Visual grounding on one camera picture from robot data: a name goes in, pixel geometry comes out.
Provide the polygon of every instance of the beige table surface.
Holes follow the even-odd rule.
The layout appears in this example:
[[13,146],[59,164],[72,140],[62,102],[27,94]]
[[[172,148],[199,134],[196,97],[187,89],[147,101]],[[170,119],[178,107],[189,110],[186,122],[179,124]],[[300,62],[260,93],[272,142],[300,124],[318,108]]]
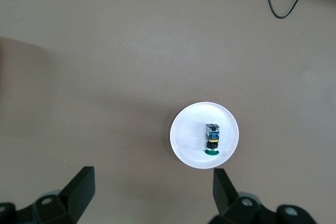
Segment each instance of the beige table surface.
[[[295,0],[273,0],[284,14]],[[0,0],[0,201],[25,207],[86,165],[79,223],[207,223],[212,169],[171,150],[185,106],[237,119],[223,165],[266,207],[336,218],[336,0]]]

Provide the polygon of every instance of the small metal part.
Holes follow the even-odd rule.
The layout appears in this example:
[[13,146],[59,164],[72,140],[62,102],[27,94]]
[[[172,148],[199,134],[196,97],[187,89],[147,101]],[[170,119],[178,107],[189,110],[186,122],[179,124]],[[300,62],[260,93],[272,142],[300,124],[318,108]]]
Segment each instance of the small metal part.
[[249,200],[249,199],[247,199],[247,198],[243,199],[243,200],[241,201],[241,203],[243,203],[243,205],[244,205],[244,206],[247,206],[247,207],[251,207],[251,206],[253,206],[252,201]]
[[292,207],[286,207],[285,212],[286,212],[286,214],[291,215],[291,216],[297,216],[298,215],[298,212],[296,212],[296,210]]

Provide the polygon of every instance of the green base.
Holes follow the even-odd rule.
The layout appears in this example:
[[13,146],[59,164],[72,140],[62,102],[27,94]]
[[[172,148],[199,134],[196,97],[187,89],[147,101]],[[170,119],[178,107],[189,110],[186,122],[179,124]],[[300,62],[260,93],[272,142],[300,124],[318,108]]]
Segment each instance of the green base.
[[208,154],[208,155],[211,155],[211,156],[216,156],[219,154],[219,151],[208,151],[208,150],[205,150],[205,153]]

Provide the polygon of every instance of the white plate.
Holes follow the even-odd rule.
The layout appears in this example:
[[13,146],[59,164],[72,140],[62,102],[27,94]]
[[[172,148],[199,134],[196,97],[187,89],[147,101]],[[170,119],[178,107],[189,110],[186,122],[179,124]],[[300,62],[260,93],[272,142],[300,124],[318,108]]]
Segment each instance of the white plate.
[[[219,154],[207,155],[205,125],[219,126]],[[175,118],[170,129],[170,143],[175,155],[188,166],[208,169],[227,161],[235,151],[239,138],[238,125],[233,115],[213,102],[189,105]]]

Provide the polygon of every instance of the small object on plate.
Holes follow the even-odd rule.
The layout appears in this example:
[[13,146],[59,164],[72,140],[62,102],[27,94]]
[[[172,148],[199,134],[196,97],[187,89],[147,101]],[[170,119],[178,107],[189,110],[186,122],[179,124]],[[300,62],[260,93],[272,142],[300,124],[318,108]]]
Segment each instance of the small object on plate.
[[205,136],[208,140],[205,153],[211,156],[218,155],[219,126],[217,124],[206,124]]

